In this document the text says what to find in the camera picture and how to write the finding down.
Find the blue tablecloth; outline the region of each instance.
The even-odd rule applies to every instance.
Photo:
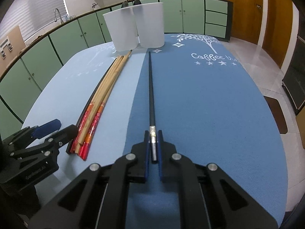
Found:
[[[238,60],[215,38],[167,34],[152,51],[157,130],[194,163],[217,163],[280,225],[286,206],[287,167],[269,107]],[[55,75],[24,126],[60,119],[76,123],[117,53],[106,43],[77,53]],[[148,52],[135,49],[101,117],[88,161],[60,149],[60,169],[36,186],[45,203],[90,163],[113,163],[143,141],[149,127]],[[163,185],[158,166],[148,183],[130,187],[126,228],[179,228],[175,185]]]

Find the tiled floor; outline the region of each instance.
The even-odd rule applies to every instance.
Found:
[[[295,114],[282,88],[283,72],[272,58],[259,46],[231,38],[222,43],[241,62],[263,95],[279,101],[288,133],[281,134],[288,169],[288,194],[286,211],[291,211],[305,193],[305,150],[295,120]]]

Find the translucent white cup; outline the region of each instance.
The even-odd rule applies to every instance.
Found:
[[[132,6],[137,24],[140,45],[158,48],[164,45],[163,3]]]
[[[117,52],[137,47],[139,42],[132,7],[117,9],[103,16]]]

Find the faucet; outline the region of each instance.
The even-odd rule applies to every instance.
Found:
[[[61,18],[61,15],[60,15],[60,12],[59,12],[59,9],[58,9],[58,8],[54,9],[54,15],[55,15],[55,20],[54,20],[54,22],[57,22],[56,10],[57,10],[57,12],[58,12],[58,14],[59,14],[60,23],[63,24],[63,20],[62,20],[62,18]]]

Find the white tree design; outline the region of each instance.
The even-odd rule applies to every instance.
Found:
[[[220,44],[219,40],[214,38],[213,36],[202,35],[202,34],[181,33],[181,34],[178,34],[178,35],[173,35],[171,37],[178,38],[177,40],[179,42],[181,42],[183,40],[188,40],[188,39],[201,40],[202,42],[206,43],[209,47],[211,47],[213,52],[216,53],[216,54],[217,54],[217,52],[213,48],[212,43],[215,42],[217,44]]]

